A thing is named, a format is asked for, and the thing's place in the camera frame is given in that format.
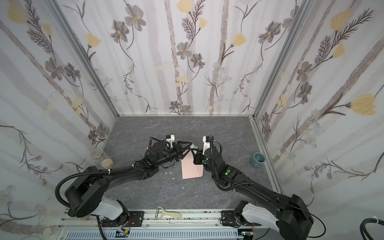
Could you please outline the pink paper envelope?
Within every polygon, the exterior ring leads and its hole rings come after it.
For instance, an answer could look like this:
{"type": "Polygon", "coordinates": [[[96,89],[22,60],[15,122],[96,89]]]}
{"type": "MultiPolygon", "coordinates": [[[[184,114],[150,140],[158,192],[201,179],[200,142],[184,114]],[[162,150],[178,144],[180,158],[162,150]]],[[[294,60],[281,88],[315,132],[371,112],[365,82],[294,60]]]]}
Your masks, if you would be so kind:
{"type": "Polygon", "coordinates": [[[194,157],[192,152],[189,152],[184,159],[181,160],[182,164],[182,178],[192,179],[200,178],[203,176],[204,167],[202,165],[194,164],[194,157]]]}

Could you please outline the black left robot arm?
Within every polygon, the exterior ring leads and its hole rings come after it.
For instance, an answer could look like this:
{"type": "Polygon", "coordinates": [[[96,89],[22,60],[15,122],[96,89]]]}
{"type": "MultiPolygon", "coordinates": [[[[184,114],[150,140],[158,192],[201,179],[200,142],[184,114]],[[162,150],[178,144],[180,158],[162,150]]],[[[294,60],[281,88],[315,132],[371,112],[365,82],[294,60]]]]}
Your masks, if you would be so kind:
{"type": "Polygon", "coordinates": [[[182,160],[191,151],[192,145],[192,142],[170,144],[157,140],[148,146],[141,160],[128,167],[101,170],[92,166],[82,173],[62,179],[55,189],[56,199],[70,208],[72,217],[95,215],[107,190],[131,181],[151,178],[164,164],[182,160]]]}

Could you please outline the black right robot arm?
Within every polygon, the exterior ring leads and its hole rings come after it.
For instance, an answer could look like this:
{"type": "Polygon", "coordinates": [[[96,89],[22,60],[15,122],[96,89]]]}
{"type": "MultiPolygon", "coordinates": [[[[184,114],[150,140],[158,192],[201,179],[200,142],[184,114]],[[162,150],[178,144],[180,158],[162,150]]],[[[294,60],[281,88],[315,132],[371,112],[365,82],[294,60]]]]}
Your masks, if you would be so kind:
{"type": "Polygon", "coordinates": [[[247,177],[239,169],[224,162],[216,147],[207,150],[192,148],[194,164],[202,165],[212,174],[215,185],[224,192],[236,191],[265,208],[285,240],[306,240],[317,218],[302,198],[270,190],[247,177]]]}

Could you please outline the teal ceramic cup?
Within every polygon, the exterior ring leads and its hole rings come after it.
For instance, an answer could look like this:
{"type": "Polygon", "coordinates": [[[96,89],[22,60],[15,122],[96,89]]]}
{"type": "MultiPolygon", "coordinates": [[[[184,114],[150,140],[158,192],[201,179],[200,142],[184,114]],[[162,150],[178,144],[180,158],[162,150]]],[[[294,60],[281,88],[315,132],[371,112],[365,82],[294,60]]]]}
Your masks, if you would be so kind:
{"type": "Polygon", "coordinates": [[[260,168],[264,165],[265,161],[266,161],[265,155],[260,152],[256,152],[251,157],[250,163],[253,167],[260,168]]]}

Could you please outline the cream vegetable peeler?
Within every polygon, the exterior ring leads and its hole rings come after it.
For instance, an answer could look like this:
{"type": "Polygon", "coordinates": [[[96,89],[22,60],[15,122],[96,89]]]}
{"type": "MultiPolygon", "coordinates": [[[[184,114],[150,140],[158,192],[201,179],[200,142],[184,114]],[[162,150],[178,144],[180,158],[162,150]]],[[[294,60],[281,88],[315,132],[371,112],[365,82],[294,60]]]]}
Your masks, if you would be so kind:
{"type": "Polygon", "coordinates": [[[183,215],[181,213],[178,213],[178,212],[166,211],[163,207],[158,207],[157,211],[155,213],[156,219],[161,219],[163,217],[171,217],[171,218],[175,218],[175,219],[180,219],[180,218],[182,218],[182,216],[183,215]]]}

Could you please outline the aluminium mounting rail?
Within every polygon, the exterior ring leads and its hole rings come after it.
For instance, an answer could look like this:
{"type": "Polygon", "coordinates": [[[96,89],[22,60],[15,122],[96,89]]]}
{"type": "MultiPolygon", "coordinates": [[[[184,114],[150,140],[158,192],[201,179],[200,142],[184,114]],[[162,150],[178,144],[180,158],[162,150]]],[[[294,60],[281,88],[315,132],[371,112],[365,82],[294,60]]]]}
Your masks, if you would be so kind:
{"type": "Polygon", "coordinates": [[[124,227],[108,227],[95,217],[86,221],[63,217],[54,240],[285,240],[277,230],[274,216],[251,203],[235,209],[167,210],[180,219],[155,218],[157,210],[130,211],[124,227]]]}

